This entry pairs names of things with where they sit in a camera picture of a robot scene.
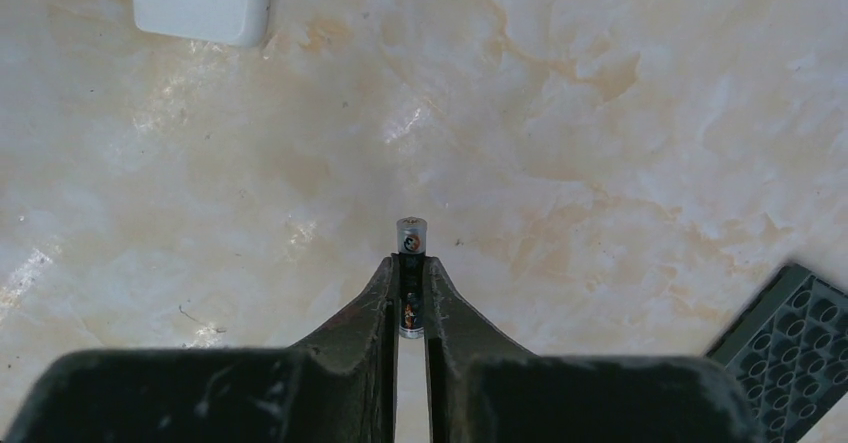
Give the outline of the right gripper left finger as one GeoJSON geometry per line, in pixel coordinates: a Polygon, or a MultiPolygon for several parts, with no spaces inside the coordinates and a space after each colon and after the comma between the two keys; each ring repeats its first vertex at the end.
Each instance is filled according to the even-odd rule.
{"type": "Polygon", "coordinates": [[[390,442],[398,259],[288,347],[101,349],[39,377],[8,442],[390,442]]]}

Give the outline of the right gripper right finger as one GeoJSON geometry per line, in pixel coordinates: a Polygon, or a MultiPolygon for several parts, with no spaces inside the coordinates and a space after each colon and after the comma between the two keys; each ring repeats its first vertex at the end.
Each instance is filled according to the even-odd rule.
{"type": "Polygon", "coordinates": [[[435,442],[759,442],[741,386],[680,355],[542,356],[485,318],[442,263],[423,268],[435,442]]]}

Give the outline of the white battery cover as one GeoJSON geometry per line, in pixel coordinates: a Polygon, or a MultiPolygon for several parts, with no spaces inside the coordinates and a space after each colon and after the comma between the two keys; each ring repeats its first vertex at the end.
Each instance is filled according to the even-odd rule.
{"type": "Polygon", "coordinates": [[[238,47],[264,37],[271,0],[133,0],[144,32],[238,47]]]}

